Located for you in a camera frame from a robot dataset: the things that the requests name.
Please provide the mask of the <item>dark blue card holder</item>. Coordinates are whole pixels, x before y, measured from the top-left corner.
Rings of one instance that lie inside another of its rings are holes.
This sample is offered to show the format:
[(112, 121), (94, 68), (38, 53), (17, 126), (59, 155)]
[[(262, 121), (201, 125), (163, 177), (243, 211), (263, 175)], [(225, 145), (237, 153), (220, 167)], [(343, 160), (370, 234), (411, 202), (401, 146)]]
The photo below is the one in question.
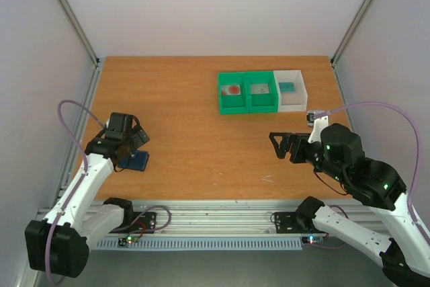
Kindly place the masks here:
[(133, 171), (145, 171), (149, 157), (147, 151), (134, 151), (129, 157), (122, 159), (118, 163), (118, 167)]

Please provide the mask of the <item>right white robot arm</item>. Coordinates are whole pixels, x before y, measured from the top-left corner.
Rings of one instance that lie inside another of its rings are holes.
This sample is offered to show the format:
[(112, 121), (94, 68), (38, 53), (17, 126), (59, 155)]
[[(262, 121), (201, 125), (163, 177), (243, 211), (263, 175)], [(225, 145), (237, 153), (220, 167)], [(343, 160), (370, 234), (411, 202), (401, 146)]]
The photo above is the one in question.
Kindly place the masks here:
[(388, 235), (360, 226), (309, 196), (295, 211), (297, 225), (307, 233), (328, 233), (361, 251), (378, 264), (396, 286), (429, 285), (429, 244), (418, 218), (408, 210), (408, 192), (389, 164), (367, 158), (358, 134), (335, 123), (308, 133), (272, 132), (269, 139), (278, 158), (308, 163), (344, 187), (368, 207)]

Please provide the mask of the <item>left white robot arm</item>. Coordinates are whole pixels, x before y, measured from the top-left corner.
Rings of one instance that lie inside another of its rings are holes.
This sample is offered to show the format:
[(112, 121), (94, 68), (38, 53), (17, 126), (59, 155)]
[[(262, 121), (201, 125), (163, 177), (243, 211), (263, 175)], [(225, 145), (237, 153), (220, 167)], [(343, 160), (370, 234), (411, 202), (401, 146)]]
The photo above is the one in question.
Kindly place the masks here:
[(132, 202), (108, 198), (91, 216), (87, 211), (104, 181), (118, 163), (149, 141), (138, 118), (114, 112), (107, 126), (88, 144), (80, 170), (54, 207), (42, 220), (32, 220), (24, 235), (33, 270), (76, 278), (89, 252), (107, 234), (134, 227)]

